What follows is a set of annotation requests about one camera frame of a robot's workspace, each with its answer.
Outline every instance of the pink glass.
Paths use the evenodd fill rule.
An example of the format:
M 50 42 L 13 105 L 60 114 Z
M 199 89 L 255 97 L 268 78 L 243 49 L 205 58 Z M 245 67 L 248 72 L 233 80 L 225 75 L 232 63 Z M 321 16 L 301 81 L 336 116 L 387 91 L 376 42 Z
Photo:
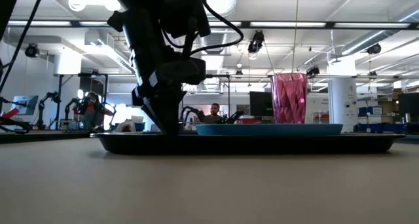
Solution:
M 307 76 L 284 73 L 273 76 L 272 106 L 276 123 L 304 123 L 306 118 Z

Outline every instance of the computer monitor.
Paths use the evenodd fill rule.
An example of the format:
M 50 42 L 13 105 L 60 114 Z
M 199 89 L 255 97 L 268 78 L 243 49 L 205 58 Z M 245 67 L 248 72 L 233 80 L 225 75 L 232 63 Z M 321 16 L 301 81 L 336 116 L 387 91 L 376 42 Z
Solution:
M 19 109 L 17 115 L 33 115 L 37 107 L 38 96 L 15 96 L 13 102 L 26 103 L 26 107 L 12 104 L 12 109 Z
M 402 117 L 407 113 L 411 117 L 419 117 L 419 93 L 399 94 L 399 112 Z
M 252 116 L 274 116 L 271 92 L 249 92 L 250 115 Z

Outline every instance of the beige table surface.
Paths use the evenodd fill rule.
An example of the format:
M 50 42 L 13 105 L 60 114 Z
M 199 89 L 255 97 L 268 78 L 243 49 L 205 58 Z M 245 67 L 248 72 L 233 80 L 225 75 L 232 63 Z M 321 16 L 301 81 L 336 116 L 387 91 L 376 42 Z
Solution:
M 419 145 L 385 155 L 125 157 L 0 145 L 0 223 L 419 223 Z

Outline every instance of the person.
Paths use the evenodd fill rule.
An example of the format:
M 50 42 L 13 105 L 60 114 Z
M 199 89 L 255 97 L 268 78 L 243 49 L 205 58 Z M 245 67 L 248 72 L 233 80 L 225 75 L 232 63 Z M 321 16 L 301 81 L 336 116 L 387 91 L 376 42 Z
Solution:
M 90 92 L 87 95 L 88 98 L 88 105 L 86 112 L 84 112 L 84 129 L 85 130 L 92 130 L 95 126 L 99 126 L 102 124 L 105 115 L 112 116 L 113 113 L 108 110 L 104 109 L 104 112 L 96 108 L 99 106 L 99 96 L 93 92 Z
M 218 112 L 220 112 L 220 105 L 218 103 L 213 103 L 211 105 L 211 111 L 210 115 L 206 115 L 204 118 L 204 123 L 206 124 L 215 124 L 218 120 L 221 120 L 221 116 L 218 115 Z

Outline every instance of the ceiling light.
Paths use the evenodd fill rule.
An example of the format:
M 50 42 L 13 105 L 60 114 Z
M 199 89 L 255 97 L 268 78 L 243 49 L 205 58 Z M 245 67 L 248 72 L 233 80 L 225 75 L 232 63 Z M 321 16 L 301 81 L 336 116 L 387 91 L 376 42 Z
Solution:
M 222 33 L 222 34 L 224 34 L 224 33 L 237 33 L 237 32 L 236 31 L 233 31 L 233 30 L 227 30 L 227 29 L 224 29 L 224 30 L 212 29 L 211 30 L 211 34 L 212 33 Z
M 242 25 L 241 22 L 231 22 L 234 26 L 240 27 Z M 209 21 L 210 27 L 228 27 L 227 24 L 218 21 Z
M 100 26 L 100 27 L 109 27 L 107 22 L 99 22 L 99 21 L 82 21 L 80 22 L 80 25 L 82 26 Z
M 410 24 L 389 23 L 336 23 L 335 28 L 407 28 Z
M 108 74 L 109 77 L 135 77 L 135 74 Z
M 324 28 L 325 22 L 250 22 L 251 27 L 271 27 L 271 28 Z
M 9 21 L 9 26 L 26 26 L 27 21 Z M 32 21 L 31 26 L 71 26 L 68 21 Z

